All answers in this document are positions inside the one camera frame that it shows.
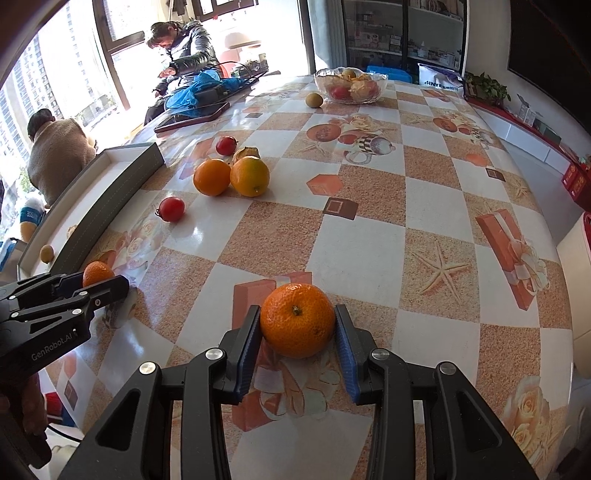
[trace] glass bowl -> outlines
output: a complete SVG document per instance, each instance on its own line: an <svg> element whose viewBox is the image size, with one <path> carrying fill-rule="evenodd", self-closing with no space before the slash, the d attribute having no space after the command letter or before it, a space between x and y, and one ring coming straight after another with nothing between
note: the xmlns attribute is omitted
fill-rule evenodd
<svg viewBox="0 0 591 480"><path fill-rule="evenodd" d="M321 93L339 103L361 105L378 100L388 84L388 77L381 73L365 73L359 69L339 67L322 69L314 74L314 81Z"/></svg>

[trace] black hair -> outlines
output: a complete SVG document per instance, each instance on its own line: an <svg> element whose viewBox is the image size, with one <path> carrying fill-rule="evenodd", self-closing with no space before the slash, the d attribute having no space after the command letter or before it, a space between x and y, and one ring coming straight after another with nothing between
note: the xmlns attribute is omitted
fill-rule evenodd
<svg viewBox="0 0 591 480"><path fill-rule="evenodd" d="M182 25L179 22L156 22L150 27L150 31L146 35L146 45L150 48L154 48L158 45L158 40L170 35L168 31L169 27L173 27L175 30L181 30Z"/></svg>
<svg viewBox="0 0 591 480"><path fill-rule="evenodd" d="M49 108L42 108L38 112L32 114L27 125L27 133L31 141L35 140L35 135L43 124L46 124L47 122L53 122L54 120L55 117Z"/></svg>

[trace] glass cabinet door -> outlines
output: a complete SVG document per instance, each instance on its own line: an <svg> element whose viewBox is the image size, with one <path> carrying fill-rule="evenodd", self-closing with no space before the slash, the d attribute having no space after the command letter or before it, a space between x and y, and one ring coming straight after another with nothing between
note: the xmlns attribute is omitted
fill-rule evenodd
<svg viewBox="0 0 591 480"><path fill-rule="evenodd" d="M465 0L410 0L407 71L418 75L418 63L460 71Z"/></svg>
<svg viewBox="0 0 591 480"><path fill-rule="evenodd" d="M402 0L343 0L343 6L348 66L400 68Z"/></svg>

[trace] white lampshade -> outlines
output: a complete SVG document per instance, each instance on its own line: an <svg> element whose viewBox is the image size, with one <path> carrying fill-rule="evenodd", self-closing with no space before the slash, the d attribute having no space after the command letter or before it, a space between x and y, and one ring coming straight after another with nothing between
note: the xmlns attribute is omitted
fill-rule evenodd
<svg viewBox="0 0 591 480"><path fill-rule="evenodd" d="M228 50L242 47L252 47L253 45L260 45L261 40L253 40L248 35L241 32L232 32L224 38L224 46Z"/></svg>

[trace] potted plant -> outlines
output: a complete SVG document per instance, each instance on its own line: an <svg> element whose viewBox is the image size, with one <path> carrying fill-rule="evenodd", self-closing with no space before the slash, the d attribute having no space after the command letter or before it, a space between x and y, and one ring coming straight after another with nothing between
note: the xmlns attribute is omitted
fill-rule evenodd
<svg viewBox="0 0 591 480"><path fill-rule="evenodd" d="M470 96L475 96L500 108L503 108L505 98L511 101L507 87L492 79L490 75L485 75L484 72L480 75L466 72L466 87Z"/></svg>

